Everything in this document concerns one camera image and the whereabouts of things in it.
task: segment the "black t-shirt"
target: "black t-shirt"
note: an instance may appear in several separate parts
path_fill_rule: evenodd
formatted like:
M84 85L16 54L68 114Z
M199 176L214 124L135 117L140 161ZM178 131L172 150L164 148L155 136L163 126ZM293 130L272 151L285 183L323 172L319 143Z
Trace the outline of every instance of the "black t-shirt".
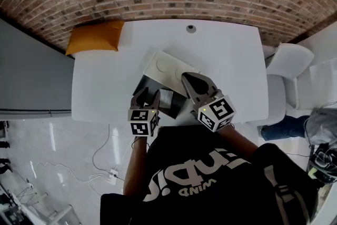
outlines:
M276 145L261 146L249 163L204 126L164 127L147 153L147 195L104 194L101 224L283 224L264 171L271 165L278 185L299 190L312 216L317 189ZM286 209L302 223L295 200Z

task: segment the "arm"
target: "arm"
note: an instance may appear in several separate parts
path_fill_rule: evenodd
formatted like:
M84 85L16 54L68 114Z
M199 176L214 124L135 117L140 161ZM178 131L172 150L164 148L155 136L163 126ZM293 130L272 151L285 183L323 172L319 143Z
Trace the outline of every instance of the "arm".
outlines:
M245 160L251 162L254 152L258 147L249 141L247 138L239 134L230 125L218 131L221 138L226 142L226 144L233 149L235 153L244 158Z
M136 137L135 140L124 180L123 195L142 198L145 194L147 137Z

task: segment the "white chair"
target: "white chair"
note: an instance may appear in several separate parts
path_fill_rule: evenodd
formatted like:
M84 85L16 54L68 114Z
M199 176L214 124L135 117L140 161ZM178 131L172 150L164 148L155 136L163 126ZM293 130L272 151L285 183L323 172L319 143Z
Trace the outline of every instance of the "white chair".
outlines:
M256 126L276 124L285 116L286 103L295 109L298 107L296 78L310 65L313 58L314 54L301 45L280 44L266 68L269 116L252 124Z

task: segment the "gray wall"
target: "gray wall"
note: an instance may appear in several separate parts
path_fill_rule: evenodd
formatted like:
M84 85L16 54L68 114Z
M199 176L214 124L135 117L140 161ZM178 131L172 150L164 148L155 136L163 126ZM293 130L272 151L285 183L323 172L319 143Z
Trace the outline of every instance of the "gray wall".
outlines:
M0 19L0 111L71 110L74 60Z

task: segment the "jeans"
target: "jeans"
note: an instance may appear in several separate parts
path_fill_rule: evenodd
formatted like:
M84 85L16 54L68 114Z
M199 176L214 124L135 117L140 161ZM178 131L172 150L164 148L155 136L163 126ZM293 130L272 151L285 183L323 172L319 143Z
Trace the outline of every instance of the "jeans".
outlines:
M291 137L304 138L304 122L309 118L309 115L304 115L299 118L293 118L286 115L284 119L274 125L264 126L261 130L261 136L264 140L278 140Z

